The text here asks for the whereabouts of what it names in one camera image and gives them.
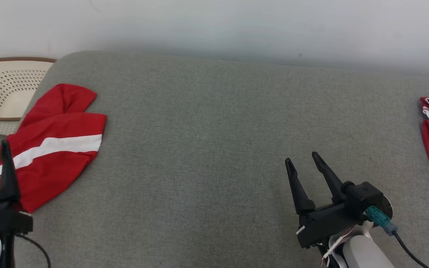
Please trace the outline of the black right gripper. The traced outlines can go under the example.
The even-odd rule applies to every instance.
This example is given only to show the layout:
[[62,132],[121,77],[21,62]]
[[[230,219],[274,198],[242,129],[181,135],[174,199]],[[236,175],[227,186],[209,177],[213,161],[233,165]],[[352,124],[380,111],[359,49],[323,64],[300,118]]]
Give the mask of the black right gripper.
[[[323,160],[316,151],[312,152],[312,158],[317,170],[322,173],[332,194],[332,202],[339,203],[344,200],[341,191],[343,183],[338,176]],[[290,158],[285,159],[285,166],[288,181],[292,193],[296,214],[299,215],[298,242],[302,248],[314,246],[321,243],[330,236],[350,229],[357,224],[366,221],[366,215],[362,212],[353,213],[344,207],[344,203],[339,205],[329,205],[315,210],[315,204],[308,198],[305,190],[298,178],[298,172]]]

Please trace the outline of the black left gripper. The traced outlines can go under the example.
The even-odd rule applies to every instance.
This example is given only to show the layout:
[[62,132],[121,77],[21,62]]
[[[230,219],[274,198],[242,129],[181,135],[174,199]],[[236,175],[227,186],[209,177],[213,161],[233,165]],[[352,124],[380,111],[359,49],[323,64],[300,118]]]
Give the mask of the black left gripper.
[[1,142],[0,159],[0,233],[30,233],[34,230],[32,215],[9,204],[19,202],[21,194],[10,143],[7,140]]

